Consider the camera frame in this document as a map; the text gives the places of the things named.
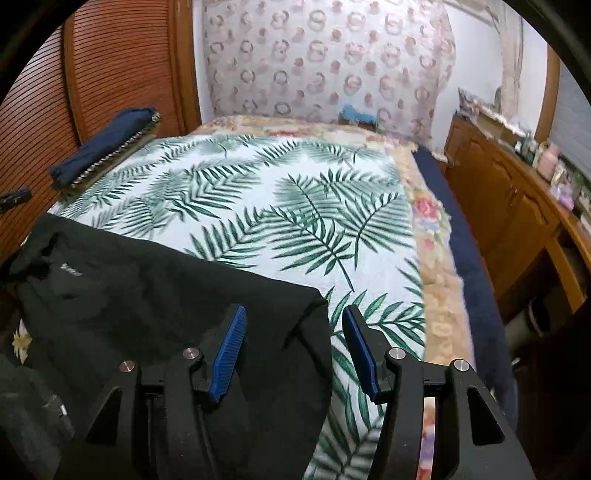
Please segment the black t-shirt white script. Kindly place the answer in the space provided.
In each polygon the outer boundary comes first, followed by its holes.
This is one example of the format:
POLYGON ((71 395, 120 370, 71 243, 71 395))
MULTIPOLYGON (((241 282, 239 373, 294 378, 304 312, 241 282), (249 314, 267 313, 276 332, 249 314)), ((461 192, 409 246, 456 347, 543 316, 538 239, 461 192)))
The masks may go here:
POLYGON ((235 380, 208 418, 224 479, 300 479, 332 395, 328 303, 314 288, 199 260, 50 214, 14 259, 32 352, 84 413, 125 360, 145 367, 197 347, 245 308, 235 380))

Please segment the floral beige bed blanket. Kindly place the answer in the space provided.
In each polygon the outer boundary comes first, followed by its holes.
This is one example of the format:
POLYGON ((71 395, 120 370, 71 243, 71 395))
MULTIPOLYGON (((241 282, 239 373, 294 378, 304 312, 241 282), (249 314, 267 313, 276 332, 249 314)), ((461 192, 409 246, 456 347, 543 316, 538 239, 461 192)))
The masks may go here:
POLYGON ((363 394, 342 334, 355 304, 388 342, 447 364, 472 358, 451 222, 427 186, 414 143, 359 127, 229 116, 200 132, 221 153, 263 160, 236 217, 191 238, 192 254, 315 287, 328 302, 332 401, 308 479, 363 479, 385 410, 363 394))

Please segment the palm leaf print sheet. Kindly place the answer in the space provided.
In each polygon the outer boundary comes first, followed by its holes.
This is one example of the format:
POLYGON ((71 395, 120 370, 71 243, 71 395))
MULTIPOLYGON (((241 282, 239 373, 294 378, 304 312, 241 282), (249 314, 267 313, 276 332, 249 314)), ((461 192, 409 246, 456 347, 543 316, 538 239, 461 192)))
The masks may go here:
POLYGON ((51 211, 317 288, 329 303, 335 391, 304 475, 369 475, 385 411, 361 390, 342 311, 358 306, 392 346, 416 357, 426 344, 411 200, 392 157, 287 136, 158 139, 51 211))

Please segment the floral cushion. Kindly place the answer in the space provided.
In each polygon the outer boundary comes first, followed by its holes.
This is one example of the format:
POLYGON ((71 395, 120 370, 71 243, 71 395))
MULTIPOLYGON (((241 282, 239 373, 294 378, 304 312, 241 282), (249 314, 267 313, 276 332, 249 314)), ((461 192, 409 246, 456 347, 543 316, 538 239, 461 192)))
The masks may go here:
POLYGON ((28 349, 31 342, 32 337, 30 336, 23 319, 20 319, 18 327, 13 333, 12 346, 15 357, 21 364, 24 364, 28 358, 28 349))

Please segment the navy blue mattress edge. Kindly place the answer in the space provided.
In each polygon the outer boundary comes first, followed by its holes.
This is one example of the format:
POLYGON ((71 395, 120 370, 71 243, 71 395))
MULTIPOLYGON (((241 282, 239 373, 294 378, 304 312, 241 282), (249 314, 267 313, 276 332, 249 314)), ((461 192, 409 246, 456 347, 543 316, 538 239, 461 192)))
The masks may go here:
POLYGON ((420 146, 413 154, 427 186, 451 216, 450 246, 462 278, 469 316, 476 369, 504 412, 509 425, 517 426, 517 389, 504 325, 477 243, 437 160, 420 146))

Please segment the brown louvered wardrobe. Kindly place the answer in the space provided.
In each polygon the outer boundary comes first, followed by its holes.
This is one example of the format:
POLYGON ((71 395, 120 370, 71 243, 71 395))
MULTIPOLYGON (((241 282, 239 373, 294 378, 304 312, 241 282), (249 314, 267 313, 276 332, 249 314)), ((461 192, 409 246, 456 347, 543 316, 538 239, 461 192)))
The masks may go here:
POLYGON ((1 190, 32 198, 1 217, 9 256, 56 198, 48 168, 119 111, 155 108, 159 136, 200 126, 190 1, 87 1, 53 27, 1 103, 1 190))

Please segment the wooden sideboard cabinet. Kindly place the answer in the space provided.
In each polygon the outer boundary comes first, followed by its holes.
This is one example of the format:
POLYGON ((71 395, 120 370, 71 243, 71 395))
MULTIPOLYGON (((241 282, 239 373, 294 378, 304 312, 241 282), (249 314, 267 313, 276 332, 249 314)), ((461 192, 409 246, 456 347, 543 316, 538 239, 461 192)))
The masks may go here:
POLYGON ((515 301, 535 264, 549 258, 572 312, 590 297, 590 235, 549 185, 472 122, 453 116, 446 177, 484 258, 497 300, 515 301))

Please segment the blue box at bed end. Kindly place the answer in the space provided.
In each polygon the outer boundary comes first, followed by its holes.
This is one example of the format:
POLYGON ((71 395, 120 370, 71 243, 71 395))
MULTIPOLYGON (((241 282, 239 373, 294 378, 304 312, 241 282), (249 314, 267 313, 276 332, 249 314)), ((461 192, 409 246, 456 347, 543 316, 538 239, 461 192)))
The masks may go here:
POLYGON ((366 130, 377 129, 377 118, 373 115, 359 112, 352 105, 345 104, 339 112, 339 125, 356 126, 366 130))

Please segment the pink jar on sideboard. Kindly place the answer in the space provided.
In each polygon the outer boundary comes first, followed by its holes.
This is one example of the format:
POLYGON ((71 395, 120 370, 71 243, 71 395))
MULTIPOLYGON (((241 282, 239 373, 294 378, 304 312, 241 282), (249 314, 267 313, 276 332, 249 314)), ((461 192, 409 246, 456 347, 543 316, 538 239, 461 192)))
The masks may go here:
POLYGON ((540 154, 536 170, 547 182, 551 182, 558 164, 560 149, 555 143, 550 143, 540 154))

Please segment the pink circle pattern curtain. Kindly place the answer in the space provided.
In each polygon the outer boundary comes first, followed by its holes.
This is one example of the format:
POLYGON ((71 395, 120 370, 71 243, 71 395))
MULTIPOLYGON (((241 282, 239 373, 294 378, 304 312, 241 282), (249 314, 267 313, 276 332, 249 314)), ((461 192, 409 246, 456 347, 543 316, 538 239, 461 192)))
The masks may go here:
POLYGON ((342 109, 427 142, 456 62, 440 1, 205 1, 211 105, 335 123, 342 109))

